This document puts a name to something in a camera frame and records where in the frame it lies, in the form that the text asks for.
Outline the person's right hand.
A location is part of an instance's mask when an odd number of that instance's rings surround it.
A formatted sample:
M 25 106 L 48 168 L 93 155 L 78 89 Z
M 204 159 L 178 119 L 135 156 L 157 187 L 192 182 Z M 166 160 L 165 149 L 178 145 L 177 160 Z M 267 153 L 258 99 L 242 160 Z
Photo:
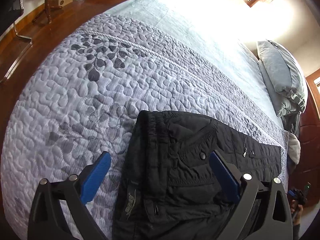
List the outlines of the person's right hand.
M 294 226 L 299 225 L 302 217 L 302 213 L 303 213 L 303 206 L 298 204 L 296 200 L 293 200 L 291 202 L 290 210 L 292 214 L 294 213 L 296 214 L 295 219 L 293 220 L 293 225 Z

